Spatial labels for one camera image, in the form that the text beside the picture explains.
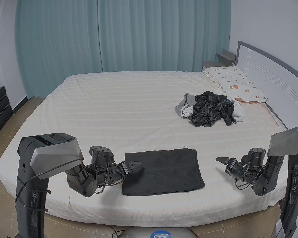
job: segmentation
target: folded black garment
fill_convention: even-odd
[[[197,151],[146,151],[125,153],[125,160],[140,161],[139,170],[125,178],[122,194],[146,196],[188,192],[205,186],[199,170]]]
[[[193,106],[193,114],[188,119],[196,127],[211,127],[220,118],[223,118],[228,126],[237,123],[232,116],[234,104],[226,96],[206,91],[195,96],[195,101],[197,103]]]

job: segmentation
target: crumpled black clothing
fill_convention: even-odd
[[[195,101],[197,103],[193,106],[193,114],[188,119],[196,127],[211,127],[220,118],[223,118],[228,126],[237,123],[232,116],[234,104],[226,96],[206,91],[195,96]]]

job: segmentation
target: pillow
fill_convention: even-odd
[[[211,67],[202,72],[218,84],[228,97],[242,99],[245,102],[266,102],[267,100],[260,88],[254,85],[236,65]]]

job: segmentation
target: floor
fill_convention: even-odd
[[[34,109],[42,102],[41,98],[32,98],[13,115],[0,130],[0,156],[15,136],[21,125]],[[190,227],[199,238],[269,238],[276,218],[280,213],[277,203],[266,210],[250,213],[212,224]],[[112,226],[116,231],[128,227]],[[108,238],[114,232],[112,228],[101,224],[73,222],[45,214],[44,230],[48,238]],[[18,233],[14,197],[0,182],[0,238],[13,238]]]

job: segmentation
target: teal curtain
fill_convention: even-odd
[[[19,0],[15,43],[28,98],[74,74],[102,72],[96,0]]]
[[[200,71],[230,24],[231,0],[19,0],[15,43],[30,98],[74,74]]]
[[[103,71],[201,71],[228,49],[230,0],[100,0]]]

